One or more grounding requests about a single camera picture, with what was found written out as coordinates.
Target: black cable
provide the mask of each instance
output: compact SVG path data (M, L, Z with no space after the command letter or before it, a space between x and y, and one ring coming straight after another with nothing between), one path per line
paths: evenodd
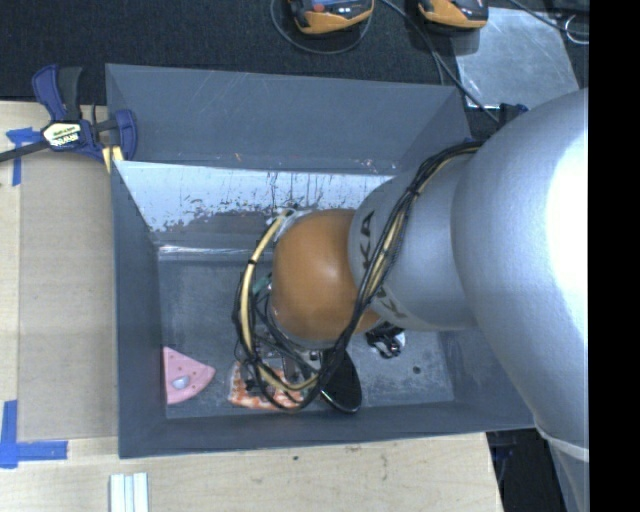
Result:
M530 14L531 16L533 16L534 18L540 20L543 23L546 23L547 25L549 25L552 28L555 28L556 30L559 30L560 32L563 32L565 34L567 34L568 36L570 35L577 35L577 36L586 36L589 37L589 32L581 32L579 30L575 31L575 32L570 32L568 28L562 28L559 27L558 25L556 25L554 22L548 20L547 18L545 18L544 16L538 14L537 12L535 12L532 9L529 9L526 5L520 3L518 0L509 0L509 2L511 2L513 5L515 5L516 7L518 7L519 9L522 9L523 11L525 11L526 13Z
M460 82L460 80L458 80L458 78L455 76L455 73L453 73L451 71L449 66L447 66L447 63L444 61L444 59L438 53L438 50L436 50L436 47L433 44L433 42L431 41L431 38L428 36L428 34L425 31L420 30L420 28L415 23L413 23L411 18L409 18L407 13L404 12L402 9L400 9L400 7L398 7L397 5L392 3L390 0L380 0L380 1L383 4L385 4L387 7L389 7L391 10L393 10L394 12L396 12L397 14L402 16L405 20L407 20L409 25L414 27L414 29L418 32L420 37L422 37L422 40L426 43L427 48L429 49L429 52L433 56L433 59L437 63L439 63L440 66L442 66L442 69L444 69L444 71L447 74L447 76L451 79L451 81L455 84L455 86L460 90L460 92L462 92L462 94L464 94L471 101L473 101L473 103L475 103L478 106L478 108L480 110L482 110L482 112L484 112L488 117L490 117L491 120L494 123L500 124L500 121L498 120L498 118L496 116L494 116L491 112L489 112L489 110L462 84L462 82Z

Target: gray bin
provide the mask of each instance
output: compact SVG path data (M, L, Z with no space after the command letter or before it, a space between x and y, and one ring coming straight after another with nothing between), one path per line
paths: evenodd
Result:
M294 183L320 182L308 206L355 207L367 187L469 137L454 88L110 65L107 93L111 112L134 112L142 162L122 163L111 177L121 457L532 426L473 329L407 332L393 360L354 337L364 395L355 415L321 403L293 415L258 412L226 400L233 293L266 215L283 206L252 202L254 178L279 176L276 191L291 191L296 203ZM223 175L238 185L235 202L207 194L219 192ZM163 346L211 364L214 380L167 406Z

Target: wooden table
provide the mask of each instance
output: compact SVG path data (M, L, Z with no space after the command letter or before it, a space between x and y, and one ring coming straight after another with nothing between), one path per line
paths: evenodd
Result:
M4 137L8 129L39 129L46 120L44 108L35 103L0 102L0 150L11 147ZM23 173L51 157L60 166L77 161L75 155L27 157ZM0 164L3 401L19 396L19 371L29 370L18 368L19 340L29 334L29 326L19 317L25 272L20 274L21 186L11 186L11 169L11 163ZM46 354L46 344L42 350ZM93 411L84 413L90 419ZM153 512L502 511L483 434L133 460L118 458L115 435L72 438L66 461L21 462L18 469L0 469L0 511L108 510L109 476L138 472L148 473Z

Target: black carpet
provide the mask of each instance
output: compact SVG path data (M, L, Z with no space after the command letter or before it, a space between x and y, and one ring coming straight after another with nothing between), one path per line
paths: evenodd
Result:
M283 14L282 1L277 0L276 18L296 41L315 49L338 50L359 37L361 28L309 42ZM424 22L415 16L415 0L395 1L425 30ZM536 9L561 9L560 20L576 14L588 23L585 0L523 3ZM507 0L491 5L513 8ZM31 77L51 63L85 69L79 84L83 104L106 104L105 63L440 83L423 39L381 3L361 43L339 55L312 55L286 42L271 23L268 0L4 0L2 6L0 99L34 100ZM431 37L455 70L450 38ZM578 84L587 87L589 47L564 40ZM445 77L445 83L451 81ZM481 112L468 112L468 119L476 137L490 136L496 129ZM548 448L533 431L489 434L489 439L506 512L564 510Z

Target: pink plastic piece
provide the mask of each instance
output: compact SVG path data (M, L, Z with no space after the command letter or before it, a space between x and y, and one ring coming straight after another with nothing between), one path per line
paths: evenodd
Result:
M162 352L167 404L177 404L193 398L207 387L216 374L215 368L169 347L164 347Z

